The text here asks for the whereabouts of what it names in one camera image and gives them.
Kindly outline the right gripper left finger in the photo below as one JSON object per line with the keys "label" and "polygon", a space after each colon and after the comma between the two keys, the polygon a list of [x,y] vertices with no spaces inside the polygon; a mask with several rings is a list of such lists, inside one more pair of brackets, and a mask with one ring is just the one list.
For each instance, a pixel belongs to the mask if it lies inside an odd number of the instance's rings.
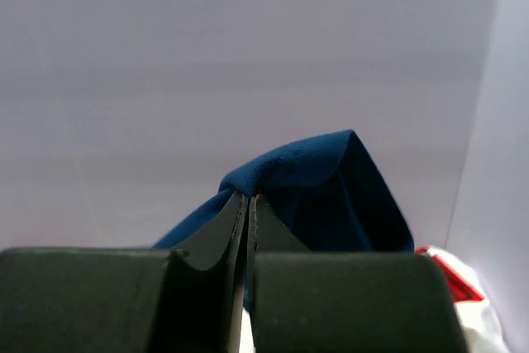
{"label": "right gripper left finger", "polygon": [[170,249],[1,254],[4,352],[236,352],[247,197]]}

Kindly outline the blue t shirt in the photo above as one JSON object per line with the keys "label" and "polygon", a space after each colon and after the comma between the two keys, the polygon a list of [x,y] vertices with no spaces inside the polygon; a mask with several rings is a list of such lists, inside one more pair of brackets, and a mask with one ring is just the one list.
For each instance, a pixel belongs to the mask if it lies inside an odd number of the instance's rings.
{"label": "blue t shirt", "polygon": [[264,193],[293,235],[315,251],[414,249],[388,186],[353,131],[281,146],[231,171],[215,196],[157,243],[170,248],[210,222],[234,192]]}

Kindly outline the white red print t shirt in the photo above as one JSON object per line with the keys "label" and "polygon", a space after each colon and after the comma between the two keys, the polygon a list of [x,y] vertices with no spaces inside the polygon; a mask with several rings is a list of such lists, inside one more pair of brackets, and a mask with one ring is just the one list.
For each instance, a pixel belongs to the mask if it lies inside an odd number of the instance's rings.
{"label": "white red print t shirt", "polygon": [[[506,351],[497,315],[475,272],[452,254],[436,247],[421,248],[413,254],[428,257],[440,267],[465,337],[465,350],[462,352]],[[249,304],[242,315],[239,351],[258,352],[254,344]]]}

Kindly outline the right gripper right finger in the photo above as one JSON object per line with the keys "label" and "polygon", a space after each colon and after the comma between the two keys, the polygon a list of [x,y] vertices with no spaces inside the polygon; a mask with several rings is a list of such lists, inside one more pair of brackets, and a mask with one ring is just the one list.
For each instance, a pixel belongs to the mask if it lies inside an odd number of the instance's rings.
{"label": "right gripper right finger", "polygon": [[447,282],[408,253],[310,251],[250,200],[248,304],[258,352],[462,352]]}

